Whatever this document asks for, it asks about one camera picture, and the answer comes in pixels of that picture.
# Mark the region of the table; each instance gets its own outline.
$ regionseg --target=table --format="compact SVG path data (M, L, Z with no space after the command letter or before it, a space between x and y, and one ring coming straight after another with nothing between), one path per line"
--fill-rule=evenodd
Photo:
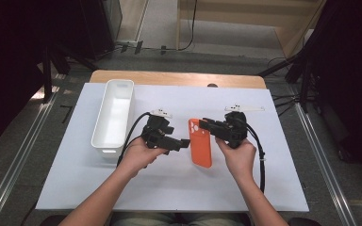
M175 129L171 137L186 138L188 125L184 122L192 115L196 118L207 116L212 119L223 116L225 112L222 105L225 102L231 105L246 100L250 105L263 106L265 111L249 113L247 118L259 135L269 133L268 136L260 137L269 158L266 161L266 195L277 210L308 211L272 98L265 89L262 78L244 75L122 71L96 71L90 83L83 88L42 189L37 209L77 207L115 169L115 161L103 159L91 147L91 135L105 91L105 84L102 82L130 78L137 84L135 118L146 109L164 106L173 113L170 126ZM212 83L217 84L219 88L199 87ZM227 85L244 89L225 88ZM136 134L133 133L132 137L140 133L142 126L143 124L139 124L136 127ZM216 145L212 145L212 158L213 166L203 169L191 163L188 149L160 156L155 164L140 171L139 176L131 180L114 209L247 211L239 189ZM254 177L257 179L258 164L255 165Z
M176 46L180 20L191 20L193 0L178 0ZM296 54L313 29L326 0L198 0L197 21L274 26L286 57Z

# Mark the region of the gray floor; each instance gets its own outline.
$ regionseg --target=gray floor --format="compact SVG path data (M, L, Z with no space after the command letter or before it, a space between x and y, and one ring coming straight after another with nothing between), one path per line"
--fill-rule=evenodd
M222 51L222 54L219 55L217 52L218 48L216 48L215 45L219 45L222 49L226 44L219 43L219 40L216 40L214 36L205 39L203 37L199 38L200 35L197 35L194 51L184 53L168 52L165 55L161 55L158 51L142 50L140 54L134 55L132 50L128 50L122 54L115 52L105 56L101 60L96 61L95 64L102 69L109 70L255 74L267 69L269 65L271 66L276 63L277 60L280 60L276 59L271 61L271 59L275 57L280 57L282 52L279 47L277 48L274 45L276 42L273 40L271 30L264 27L252 27L252 29L255 30L255 32L257 32L257 29L266 29L266 32L268 32L266 39L269 41L262 43L252 42L251 47L248 48L234 48L231 46L227 48L227 51ZM149 44L144 47L155 48L163 43L167 43L164 40L155 41L155 39L149 39L148 33L146 33L147 30L142 29L140 34L145 44ZM156 35L168 41L172 40L162 37L158 35L158 33L156 33ZM250 39L257 41L263 40L255 36ZM205 42L205 40L212 40L212 42L216 43L214 43L214 45L201 45L202 47L199 47L199 42ZM83 84L88 82L91 77L91 72L83 66L76 63L71 63L71 66L72 70L70 74L64 78L57 78L56 74L53 73L53 83L59 87L57 98L31 150L30 156L27 158L23 170L9 193L8 199L0 213L0 225L20 225L41 193L43 181L49 172L69 121L69 119L66 120L68 108L63 106L76 105ZM277 72L276 75L266 77L266 85L271 91L271 94L289 95L289 84L284 82L282 76L285 72L286 70L283 70ZM1 136L0 182L3 180L12 159L21 147L26 133L38 113L40 105L41 99L30 100L24 110ZM327 158L337 176L346 199L353 210L357 225L362 225L362 165L358 163L346 164L338 159L337 147L331 139L324 121L321 116L317 115L312 109L313 108L309 107L309 118L313 122L321 145L326 152ZM310 208L310 212L308 213L281 214L285 218L313 218L325 226L342 225L315 155L304 133L304 128L299 120L296 108L292 108L282 115L280 122L284 128L288 146ZM50 215L66 213L67 212L33 210L27 218L25 225L39 225Z

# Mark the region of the orange phone case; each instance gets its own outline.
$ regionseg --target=orange phone case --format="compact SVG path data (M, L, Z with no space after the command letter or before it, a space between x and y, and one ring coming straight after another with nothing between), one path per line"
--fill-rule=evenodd
M211 167L210 132L199 128L198 119L188 121L192 162L204 168Z

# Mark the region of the white plastic bin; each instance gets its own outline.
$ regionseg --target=white plastic bin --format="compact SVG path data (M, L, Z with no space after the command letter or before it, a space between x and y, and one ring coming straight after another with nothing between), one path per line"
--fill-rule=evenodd
M104 158L118 158L134 117L134 82L107 82L91 145Z

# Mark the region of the person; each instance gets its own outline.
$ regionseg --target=person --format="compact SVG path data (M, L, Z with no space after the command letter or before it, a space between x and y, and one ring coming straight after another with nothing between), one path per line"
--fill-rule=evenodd
M236 149L231 149L224 140L216 138L216 142L225 156L226 166L239 187L255 225L288 225L276 212L254 181L255 146L248 139L244 139ZM62 220L59 225L104 225L127 183L137 176L140 170L153 163L159 155L165 152L167 150L147 148L142 138L135 139L130 143L123 161L117 169L87 199ZM155 214L147 213L146 215L151 217ZM210 215L208 217L203 213L189 214L184 217L184 220L192 221L189 222L189 225L244 225L242 221L236 218L236 215L218 215L220 215L219 218L212 218ZM140 216L136 217L140 223L135 225L145 225L141 222L150 222L149 225L171 225L169 220L174 220L177 217L174 214L168 213L160 215L160 218L148 217L141 221L143 216L144 214L140 213ZM126 225L126 222L127 217L117 218L113 224Z

